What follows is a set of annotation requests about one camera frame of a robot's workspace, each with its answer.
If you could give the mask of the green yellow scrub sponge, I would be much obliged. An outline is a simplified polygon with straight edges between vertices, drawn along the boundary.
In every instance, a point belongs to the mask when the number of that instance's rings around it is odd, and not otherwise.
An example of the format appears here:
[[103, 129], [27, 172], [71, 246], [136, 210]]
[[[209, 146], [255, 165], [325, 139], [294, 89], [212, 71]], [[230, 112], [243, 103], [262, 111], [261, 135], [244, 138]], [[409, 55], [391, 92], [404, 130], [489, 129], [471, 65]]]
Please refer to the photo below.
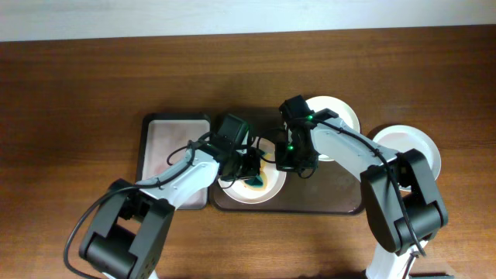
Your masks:
[[260, 161], [260, 173], [243, 181], [243, 187], [251, 191], [266, 191], [276, 176], [277, 171], [269, 160], [274, 160], [274, 153], [262, 152], [265, 160]]

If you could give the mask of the white plate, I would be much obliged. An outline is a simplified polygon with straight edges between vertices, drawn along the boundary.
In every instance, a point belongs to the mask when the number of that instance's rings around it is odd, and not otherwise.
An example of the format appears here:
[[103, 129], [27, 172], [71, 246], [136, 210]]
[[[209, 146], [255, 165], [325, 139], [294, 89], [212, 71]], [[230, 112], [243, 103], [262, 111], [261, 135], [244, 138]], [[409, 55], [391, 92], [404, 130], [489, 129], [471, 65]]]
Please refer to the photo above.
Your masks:
[[361, 133], [360, 121], [357, 114], [344, 101], [330, 96], [316, 96], [307, 99], [306, 103], [314, 112], [319, 112], [323, 109], [332, 110], [339, 115], [348, 127], [358, 133]]
[[393, 125], [380, 130], [373, 141], [389, 149], [405, 153], [411, 149], [421, 152], [427, 159], [435, 179], [441, 171], [441, 155], [434, 141], [423, 131], [413, 126]]
[[275, 160], [275, 147], [272, 142], [262, 139], [259, 144], [262, 156], [260, 173], [250, 179], [238, 179], [234, 182], [218, 179], [220, 188], [231, 199], [243, 204], [259, 204], [272, 199], [284, 186], [287, 173], [277, 170], [275, 164], [268, 163]]

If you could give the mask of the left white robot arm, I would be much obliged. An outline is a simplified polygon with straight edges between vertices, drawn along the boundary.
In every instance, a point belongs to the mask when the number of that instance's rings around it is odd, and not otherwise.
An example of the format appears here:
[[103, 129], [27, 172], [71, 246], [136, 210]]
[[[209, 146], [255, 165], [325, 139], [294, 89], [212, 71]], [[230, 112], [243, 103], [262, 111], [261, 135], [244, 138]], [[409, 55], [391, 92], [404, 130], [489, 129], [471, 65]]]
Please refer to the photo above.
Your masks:
[[259, 173], [250, 126], [231, 114], [216, 132], [188, 141], [185, 149], [161, 174], [114, 181], [86, 210], [74, 227], [92, 219], [78, 249], [82, 260], [107, 278], [155, 278], [176, 210], [218, 179], [234, 182]]

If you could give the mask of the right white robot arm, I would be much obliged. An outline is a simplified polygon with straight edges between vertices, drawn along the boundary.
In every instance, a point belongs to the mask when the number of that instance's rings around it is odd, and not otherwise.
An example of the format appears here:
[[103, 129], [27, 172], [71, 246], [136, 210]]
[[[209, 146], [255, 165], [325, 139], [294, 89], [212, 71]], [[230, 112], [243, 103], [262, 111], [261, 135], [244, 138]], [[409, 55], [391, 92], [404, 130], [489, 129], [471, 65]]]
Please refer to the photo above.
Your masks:
[[424, 247], [449, 217], [426, 157], [400, 152], [351, 129], [339, 114], [311, 110], [302, 96], [283, 102], [285, 140], [275, 145], [279, 171], [315, 172], [326, 155], [360, 182], [367, 221], [377, 246], [366, 278], [409, 278]]

